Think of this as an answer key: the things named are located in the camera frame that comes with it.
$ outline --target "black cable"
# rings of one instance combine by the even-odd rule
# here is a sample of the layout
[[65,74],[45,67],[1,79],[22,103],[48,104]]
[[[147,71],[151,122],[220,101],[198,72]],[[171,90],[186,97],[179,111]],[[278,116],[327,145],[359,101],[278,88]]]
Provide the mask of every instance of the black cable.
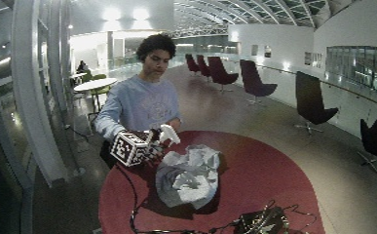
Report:
[[80,136],[82,136],[82,137],[85,138],[85,141],[88,142],[88,137],[86,137],[86,135],[84,135],[84,134],[81,134],[80,132],[77,132],[70,126],[68,126],[65,129],[66,129],[66,130],[72,130],[76,134],[78,134]]
[[317,219],[317,216],[316,216],[315,214],[303,213],[303,212],[298,211],[298,210],[296,210],[298,207],[299,207],[298,204],[291,205],[291,206],[283,208],[283,211],[287,210],[287,209],[292,209],[292,212],[294,212],[294,213],[298,213],[298,214],[300,214],[300,215],[311,215],[311,216],[314,217],[314,220],[303,226],[303,228],[306,228],[306,227],[308,227],[311,224],[314,224],[314,222],[315,222],[316,219]]
[[[121,171],[122,175],[125,176],[131,188],[133,188],[133,193],[134,193],[134,209],[133,209],[133,214],[131,214],[131,218],[130,218],[130,227],[131,227],[131,230],[134,232],[134,234],[139,234],[139,233],[149,233],[149,234],[155,234],[155,233],[182,233],[182,234],[209,234],[207,232],[202,232],[202,231],[195,231],[195,230],[150,230],[150,231],[139,231],[135,229],[135,226],[134,226],[134,221],[135,221],[135,215],[137,215],[137,210],[138,208],[141,207],[142,203],[139,205],[137,205],[137,193],[135,193],[135,188],[134,188],[134,183],[130,179],[130,177],[127,176],[127,174],[125,173],[119,163],[117,163],[116,165],[116,168]],[[222,231],[224,230],[226,227],[231,226],[231,225],[236,225],[239,223],[239,220],[235,220],[232,221],[231,223],[228,223],[226,226],[223,227],[218,227],[218,228],[213,228],[210,229],[210,233],[215,233],[215,231],[218,229],[222,229]]]

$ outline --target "man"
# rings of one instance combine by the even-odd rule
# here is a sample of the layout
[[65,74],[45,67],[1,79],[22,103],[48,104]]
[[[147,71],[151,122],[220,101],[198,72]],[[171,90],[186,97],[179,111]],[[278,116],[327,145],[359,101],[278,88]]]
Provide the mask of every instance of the man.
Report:
[[[96,131],[106,139],[102,151],[119,131],[146,131],[167,124],[177,132],[182,124],[177,90],[170,81],[161,79],[169,60],[175,56],[171,38],[162,34],[149,36],[135,55],[142,62],[142,70],[113,86],[94,122]],[[109,153],[101,152],[112,168],[116,159],[108,156]]]

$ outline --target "ceiling light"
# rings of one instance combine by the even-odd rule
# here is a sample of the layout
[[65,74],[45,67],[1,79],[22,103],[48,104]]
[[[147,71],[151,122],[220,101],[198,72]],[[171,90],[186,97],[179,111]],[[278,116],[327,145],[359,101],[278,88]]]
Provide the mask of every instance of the ceiling light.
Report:
[[134,19],[146,20],[149,18],[149,13],[146,9],[134,9]]
[[108,21],[118,20],[121,18],[121,13],[116,8],[108,8],[102,18]]

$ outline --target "glass wall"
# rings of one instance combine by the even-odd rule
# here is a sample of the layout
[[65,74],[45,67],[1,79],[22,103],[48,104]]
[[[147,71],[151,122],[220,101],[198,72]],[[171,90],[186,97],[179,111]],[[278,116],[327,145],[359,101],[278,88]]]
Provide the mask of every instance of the glass wall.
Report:
[[377,93],[377,47],[329,47],[327,76],[336,82],[351,82]]
[[11,69],[13,1],[0,1],[0,233],[22,233],[22,203],[30,180],[24,124]]

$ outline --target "hand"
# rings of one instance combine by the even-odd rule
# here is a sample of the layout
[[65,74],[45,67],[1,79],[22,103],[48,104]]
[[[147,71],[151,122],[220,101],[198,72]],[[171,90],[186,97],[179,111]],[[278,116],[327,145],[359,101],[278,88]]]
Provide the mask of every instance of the hand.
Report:
[[173,129],[174,129],[174,131],[177,133],[178,129],[179,129],[181,125],[182,125],[181,119],[179,118],[174,118],[169,122],[166,122],[166,124],[173,127]]

